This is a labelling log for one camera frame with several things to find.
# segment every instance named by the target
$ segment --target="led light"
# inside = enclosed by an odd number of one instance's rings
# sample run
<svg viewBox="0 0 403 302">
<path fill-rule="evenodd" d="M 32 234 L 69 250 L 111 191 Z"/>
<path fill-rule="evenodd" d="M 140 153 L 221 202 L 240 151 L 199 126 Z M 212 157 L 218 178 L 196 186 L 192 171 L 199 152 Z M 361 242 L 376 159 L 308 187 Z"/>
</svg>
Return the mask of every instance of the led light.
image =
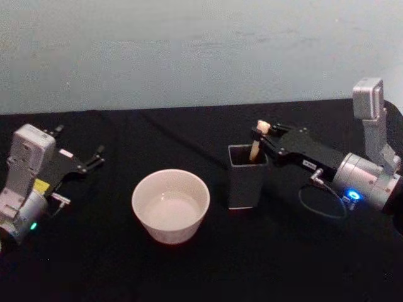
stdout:
<svg viewBox="0 0 403 302">
<path fill-rule="evenodd" d="M 358 192 L 354 191 L 354 190 L 348 190 L 347 191 L 347 197 L 350 198 L 350 199 L 353 199 L 353 200 L 361 199 L 361 195 L 358 194 Z"/>
</svg>

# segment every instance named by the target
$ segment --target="black table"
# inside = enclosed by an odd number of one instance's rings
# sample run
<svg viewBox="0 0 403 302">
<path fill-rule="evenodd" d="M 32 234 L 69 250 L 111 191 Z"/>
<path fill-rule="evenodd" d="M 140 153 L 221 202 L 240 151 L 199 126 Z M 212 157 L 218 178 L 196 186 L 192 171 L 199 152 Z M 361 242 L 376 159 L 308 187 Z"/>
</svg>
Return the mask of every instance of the black table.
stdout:
<svg viewBox="0 0 403 302">
<path fill-rule="evenodd" d="M 401 156 L 403 118 L 387 109 L 389 143 Z M 310 175 L 302 169 L 270 167 L 257 208 L 226 209 L 227 146 L 250 143 L 258 119 L 306 126 L 330 147 L 364 156 L 350 99 L 0 116 L 1 184 L 12 133 L 24 123 L 62 123 L 59 147 L 85 159 L 102 143 L 107 160 L 62 186 L 71 206 L 0 260 L 1 299 L 401 301 L 403 239 L 390 217 L 365 203 L 344 221 L 306 211 L 297 198 Z M 212 197 L 198 233 L 178 247 L 154 242 L 131 207 L 135 185 L 167 168 L 197 174 Z"/>
</svg>

